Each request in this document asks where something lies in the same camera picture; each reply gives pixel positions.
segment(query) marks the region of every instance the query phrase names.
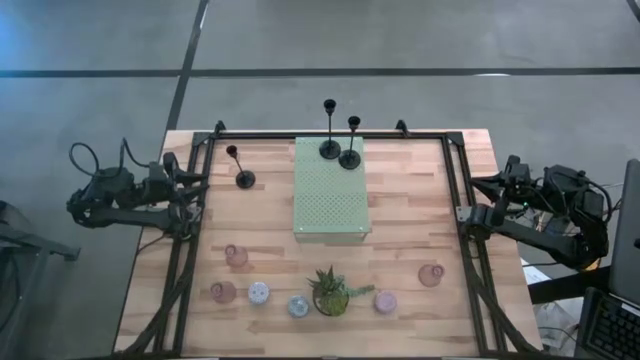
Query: black candle holder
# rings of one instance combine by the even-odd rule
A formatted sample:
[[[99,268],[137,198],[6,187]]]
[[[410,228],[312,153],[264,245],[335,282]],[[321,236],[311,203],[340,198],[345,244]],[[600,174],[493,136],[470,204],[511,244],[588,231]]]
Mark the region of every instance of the black candle holder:
[[[340,155],[340,144],[337,141],[331,139],[331,115],[336,110],[336,102],[333,99],[327,99],[324,101],[324,111],[329,117],[329,139],[320,144],[320,156],[327,160],[332,160]]]
[[[242,170],[238,161],[238,148],[235,145],[227,146],[227,154],[236,160],[240,172],[236,175],[236,185],[241,189],[248,189],[256,182],[256,175],[250,170]]]
[[[340,166],[347,170],[353,170],[360,166],[360,154],[357,151],[353,150],[353,136],[360,125],[360,118],[357,116],[351,116],[348,120],[349,129],[351,129],[351,143],[349,144],[349,150],[344,150],[340,157],[338,158],[338,162]]]

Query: black metal frame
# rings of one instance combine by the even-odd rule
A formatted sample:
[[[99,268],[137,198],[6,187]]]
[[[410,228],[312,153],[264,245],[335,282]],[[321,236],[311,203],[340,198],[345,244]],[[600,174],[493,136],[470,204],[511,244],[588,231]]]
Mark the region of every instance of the black metal frame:
[[[328,136],[328,132],[326,131],[295,131],[295,132],[284,132],[284,131],[265,131],[265,132],[227,132],[225,131],[226,127],[224,123],[221,121],[215,127],[213,132],[196,132],[193,134],[193,140],[191,144],[191,153],[189,155],[189,164],[187,171],[195,172],[196,160],[199,155],[199,151],[202,145],[206,144],[206,152],[204,154],[204,164],[202,173],[206,175],[206,179],[204,182],[208,183],[209,181],[209,173],[213,162],[213,151],[214,144],[216,140],[251,140],[251,139],[295,139],[296,137],[326,137]],[[337,136],[347,136],[346,132],[334,132],[334,135]],[[452,216],[454,219],[456,208],[462,206],[461,203],[461,195],[458,189],[458,184],[456,180],[455,167],[453,163],[452,156],[452,146],[454,146],[458,152],[461,173],[464,183],[464,191],[467,197],[468,205],[472,206],[476,204],[476,198],[471,187],[470,179],[471,179],[471,171],[469,169],[469,163],[467,159],[464,137],[461,132],[410,132],[407,128],[407,125],[404,121],[398,121],[396,125],[396,130],[388,130],[388,131],[361,131],[358,132],[358,136],[363,137],[364,139],[407,139],[407,140],[438,140],[441,143],[443,157],[445,162],[445,168],[447,171],[447,181],[449,185],[449,191],[451,193],[451,208],[452,208]],[[205,194],[202,194],[197,199],[197,206],[204,210],[205,208]],[[180,252],[182,248],[182,244],[184,241],[174,240],[171,255],[169,259],[169,268],[167,270],[167,279],[165,282],[164,292],[163,292],[163,302],[161,305],[161,310],[164,311],[162,314],[162,319],[159,322],[159,325],[156,327],[155,331],[155,341],[153,344],[153,352],[152,354],[167,354],[167,356],[171,357],[180,357],[180,353],[182,351],[182,345],[184,340],[184,332],[186,327],[186,320],[188,314],[189,307],[189,296],[191,293],[191,285],[193,280],[193,272],[195,268],[195,262],[197,257],[197,249],[198,249],[198,241],[199,241],[199,233],[201,226],[201,218],[198,220],[197,224],[197,232],[190,239],[186,240],[189,243],[189,247],[187,250],[187,259],[185,261],[184,268],[178,281],[176,282],[176,275],[178,271],[178,259],[180,257]],[[477,347],[480,355],[485,354],[495,354],[495,351],[489,349],[489,344],[487,343],[487,336],[485,333],[484,323],[482,321],[482,310],[480,308],[480,295],[478,292],[478,286],[483,286],[484,289],[482,291],[488,292],[489,296],[493,299],[494,303],[497,304],[497,297],[495,294],[495,287],[493,282],[493,277],[491,275],[491,267],[489,264],[489,257],[487,253],[486,246],[484,242],[477,243],[477,252],[478,252],[478,261],[480,263],[481,268],[481,282],[478,283],[478,276],[474,264],[473,258],[471,256],[471,242],[466,239],[462,232],[460,231],[461,223],[456,221],[456,230],[458,233],[458,240],[460,243],[460,250],[462,256],[462,263],[464,267],[465,279],[467,284],[468,296],[469,296],[469,305],[471,307],[472,321],[474,332],[476,335]],[[179,297],[175,296],[176,289],[179,290]],[[167,330],[167,318],[169,315],[169,311],[173,308],[175,301],[180,299],[178,313],[177,313],[177,323],[176,323],[176,331],[173,339],[173,345],[171,350],[165,350],[165,336]],[[494,337],[496,339],[496,348],[500,353],[506,353],[507,346],[505,340],[505,333],[501,329],[498,319],[494,316],[494,314],[490,314],[492,319]]]

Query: small container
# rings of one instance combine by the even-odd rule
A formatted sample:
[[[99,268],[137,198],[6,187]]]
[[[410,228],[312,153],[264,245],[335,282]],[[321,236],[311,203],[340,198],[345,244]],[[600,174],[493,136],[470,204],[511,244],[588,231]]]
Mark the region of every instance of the small container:
[[[425,265],[418,271],[418,279],[426,287],[438,286],[443,276],[444,267],[442,265]]]
[[[391,314],[398,306],[395,295],[389,291],[381,291],[374,300],[376,310],[381,314]]]
[[[269,287],[263,282],[253,283],[249,286],[249,301],[253,305],[261,305],[269,299]]]
[[[229,281],[217,282],[211,285],[211,296],[218,304],[227,304],[236,298],[236,287]]]
[[[249,260],[247,249],[242,246],[227,245],[224,248],[224,254],[227,257],[227,265],[233,268],[243,267]]]
[[[309,302],[304,296],[296,295],[289,299],[289,314],[294,318],[305,317],[309,313]]]

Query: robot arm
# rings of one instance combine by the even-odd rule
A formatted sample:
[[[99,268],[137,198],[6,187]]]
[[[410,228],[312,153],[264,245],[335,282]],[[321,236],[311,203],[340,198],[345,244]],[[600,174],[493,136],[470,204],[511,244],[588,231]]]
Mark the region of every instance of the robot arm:
[[[520,158],[510,156],[505,170],[491,177],[471,179],[471,184],[495,203],[493,208],[479,204],[458,209],[458,220],[463,222],[464,234],[475,241],[489,239],[499,233],[516,241],[546,251],[557,262],[572,268],[584,269],[598,258],[607,255],[606,224],[611,215],[611,200],[595,192],[593,184],[583,171],[560,165],[545,168],[544,177],[531,180],[529,166]],[[605,197],[607,218],[603,220]],[[508,219],[510,203],[550,212],[556,218],[573,222],[580,232],[551,235]]]
[[[163,165],[151,162],[148,169],[149,175],[138,184],[122,166],[99,169],[84,189],[71,196],[67,211],[76,223],[88,228],[111,224],[151,226],[169,235],[188,237],[189,224],[200,211],[189,204],[208,188],[191,186],[205,176],[181,170],[173,153],[164,154]],[[164,210],[136,210],[164,201],[169,202]]]

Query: keyboard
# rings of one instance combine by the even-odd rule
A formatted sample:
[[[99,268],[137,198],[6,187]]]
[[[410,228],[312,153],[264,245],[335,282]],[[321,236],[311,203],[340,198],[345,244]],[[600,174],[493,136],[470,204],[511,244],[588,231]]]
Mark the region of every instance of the keyboard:
[[[585,296],[578,343],[602,359],[640,359],[640,317],[622,308],[622,302],[590,288]]]

